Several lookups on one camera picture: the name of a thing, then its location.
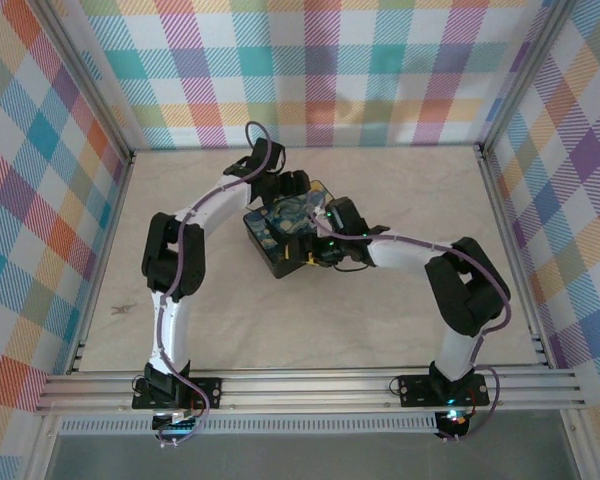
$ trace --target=aluminum rail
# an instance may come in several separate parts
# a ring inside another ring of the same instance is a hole
[[[585,406],[575,374],[535,366],[497,367],[501,410],[573,409]],[[192,373],[220,377],[222,398],[214,413],[311,414],[432,412],[440,407],[402,408],[389,391],[399,375],[422,375],[427,368],[340,370],[228,370]],[[484,373],[493,398],[495,379]],[[41,415],[140,414],[131,409],[132,380],[140,372],[74,373],[50,377],[38,404]],[[478,407],[485,410],[489,407]]]

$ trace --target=colorful checkered pattern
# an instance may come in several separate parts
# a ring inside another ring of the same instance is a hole
[[[580,0],[496,148],[551,347],[600,440],[600,0]]]
[[[25,0],[0,0],[0,479],[67,359],[122,169]]]
[[[242,146],[249,119],[294,146],[473,143],[553,2],[62,1],[150,148]]]

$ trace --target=black mounting bracket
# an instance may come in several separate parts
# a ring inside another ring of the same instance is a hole
[[[189,364],[180,372],[191,383],[200,387],[207,395],[212,409],[220,407],[222,379],[216,377],[189,377]],[[203,400],[174,375],[162,373],[150,363],[144,367],[144,376],[137,377],[133,384],[133,410],[201,410]]]
[[[441,398],[434,382],[429,375],[401,375],[398,379],[400,406],[413,407],[441,407],[445,411],[456,407],[484,407],[489,405],[489,392],[484,376],[472,373],[448,397]]]

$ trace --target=gray panel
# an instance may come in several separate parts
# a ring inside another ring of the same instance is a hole
[[[478,435],[205,435],[178,449],[152,436],[60,436],[47,479],[579,478],[559,412],[501,412]]]

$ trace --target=white robot arm segment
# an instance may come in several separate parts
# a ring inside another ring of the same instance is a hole
[[[395,232],[388,231],[383,235],[391,236]],[[401,269],[425,278],[425,265],[440,255],[440,252],[434,250],[394,240],[373,240],[368,251],[376,267]],[[463,335],[447,325],[442,348],[434,363],[450,382],[461,379],[473,368],[471,356],[479,338],[479,333],[475,336]]]
[[[219,186],[228,185],[236,180],[238,180],[237,177],[224,175],[214,189]],[[189,217],[187,224],[197,224],[204,232],[204,240],[207,240],[229,217],[234,213],[243,210],[250,203],[250,200],[251,185],[248,183],[240,183],[236,186],[227,188],[210,198],[199,210]],[[185,216],[191,211],[194,205],[195,203],[177,212],[175,220],[178,222],[184,220]],[[170,370],[160,356],[156,338],[158,312],[160,310],[162,295],[163,292],[160,291],[151,293],[154,310],[154,338],[149,363],[151,363],[156,370],[169,374]],[[167,357],[171,359],[171,362],[178,371],[181,371],[189,361],[187,352],[187,325],[189,323],[189,314],[191,313],[193,302],[194,297],[192,295],[184,296],[178,301],[174,301],[173,298],[169,297],[166,299],[166,305],[164,306],[162,318],[162,342]]]

